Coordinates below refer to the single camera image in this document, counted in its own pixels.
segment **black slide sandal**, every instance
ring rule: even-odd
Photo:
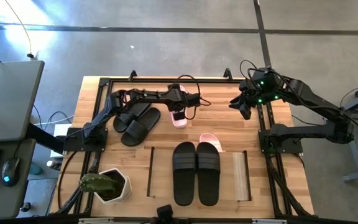
[[[211,143],[201,142],[197,146],[198,195],[206,206],[216,205],[219,200],[221,158]]]
[[[150,108],[137,121],[133,120],[121,137],[126,146],[137,146],[146,138],[149,131],[160,119],[161,112],[157,108]]]
[[[112,127],[118,133],[124,132],[128,128],[128,125],[146,111],[150,105],[150,103],[136,103],[129,112],[116,116],[112,122]]]
[[[172,170],[175,202],[181,206],[191,204],[196,175],[196,147],[192,142],[182,142],[175,148]]]

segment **white hexagonal pot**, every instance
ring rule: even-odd
[[[118,197],[116,197],[114,199],[111,199],[111,200],[107,200],[107,201],[105,199],[103,199],[97,192],[95,192],[94,194],[97,196],[97,198],[99,198],[99,200],[102,203],[123,202],[129,196],[129,194],[131,194],[131,192],[132,192],[132,185],[131,185],[131,182],[129,180],[129,177],[124,176],[124,174],[122,174],[122,172],[120,172],[117,168],[102,171],[99,174],[105,174],[105,173],[108,173],[108,172],[111,172],[111,171],[118,172],[121,175],[121,177],[124,178],[124,181],[125,181],[124,182],[124,187],[122,188],[122,192],[121,192],[120,196],[118,196]]]

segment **slide sandal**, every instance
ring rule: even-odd
[[[147,110],[150,105],[150,103],[136,103],[128,112],[116,116],[112,122],[112,127],[118,133],[124,132],[128,128],[128,125]]]
[[[179,85],[181,91],[186,91],[185,87]],[[172,123],[175,128],[184,128],[187,125],[186,110],[182,109],[179,112],[172,111],[171,113]]]
[[[161,112],[157,108],[150,108],[137,121],[133,120],[121,137],[126,146],[137,146],[146,138],[149,131],[160,119]]]
[[[213,206],[219,200],[219,178],[221,175],[221,158],[218,150],[208,142],[197,146],[198,195],[200,202]]]
[[[182,142],[175,148],[172,170],[175,202],[181,206],[191,204],[196,175],[196,147],[192,142]]]
[[[219,139],[211,134],[211,133],[204,133],[200,136],[200,142],[209,142],[211,143],[212,145],[215,146],[215,148],[218,150],[218,152],[223,152],[222,151],[222,145],[221,143],[219,142]]]

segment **wooden table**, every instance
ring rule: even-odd
[[[91,121],[100,77],[84,77],[75,110],[73,127],[82,127]],[[183,84],[186,91],[196,93],[194,83]],[[112,90],[139,88],[164,91],[167,83],[114,83]],[[146,140],[135,147],[123,145],[121,134],[112,128],[113,118],[107,123],[109,129],[106,150],[102,153],[99,171],[117,167],[129,176],[132,193],[123,203],[102,204],[96,197],[93,200],[92,217],[153,217],[157,207],[171,204],[175,217],[196,218],[273,218],[273,206],[267,178],[265,158],[259,149],[257,131],[259,119],[256,109],[252,109],[251,119],[246,121],[238,110],[228,108],[229,101],[239,94],[238,84],[200,84],[201,96],[211,106],[200,106],[195,119],[188,121],[185,129],[173,127],[171,117],[165,105],[153,104],[161,111],[160,121],[149,133]],[[104,88],[100,108],[104,106]],[[293,126],[288,103],[272,102],[276,123]],[[188,110],[188,117],[193,109]],[[195,186],[193,203],[186,207],[178,206],[173,199],[172,188],[172,152],[183,141],[198,144],[200,134],[213,133],[221,142],[224,152],[221,153],[221,185],[219,202],[212,207],[201,204],[198,199],[198,188]],[[150,150],[155,147],[150,196],[147,197]],[[233,153],[247,151],[249,179],[251,189],[250,201],[237,201],[234,190]],[[62,203],[64,203],[78,184],[84,152],[77,153],[68,164],[61,186]],[[313,213],[305,172],[299,158],[292,154],[282,154],[283,166],[288,188],[296,199],[310,213]],[[280,208],[284,211],[282,193],[277,187]],[[87,195],[84,194],[81,207],[85,207]],[[57,194],[51,206],[51,212],[57,210]]]

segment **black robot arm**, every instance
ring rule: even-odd
[[[241,94],[229,107],[250,119],[251,108],[274,100],[293,105],[303,105],[327,118],[322,126],[286,127],[274,124],[267,134],[266,143],[280,147],[287,139],[326,138],[331,142],[345,144],[353,141],[353,124],[346,111],[315,95],[310,87],[294,78],[284,77],[271,68],[255,69],[252,79],[245,79],[239,87]]]
[[[111,93],[106,98],[104,108],[92,122],[83,126],[83,143],[100,141],[100,130],[104,129],[106,122],[111,117],[128,111],[136,103],[162,103],[168,107],[169,111],[180,111],[183,108],[199,106],[200,94],[181,91],[177,83],[169,85],[168,91],[165,92],[132,89]]]

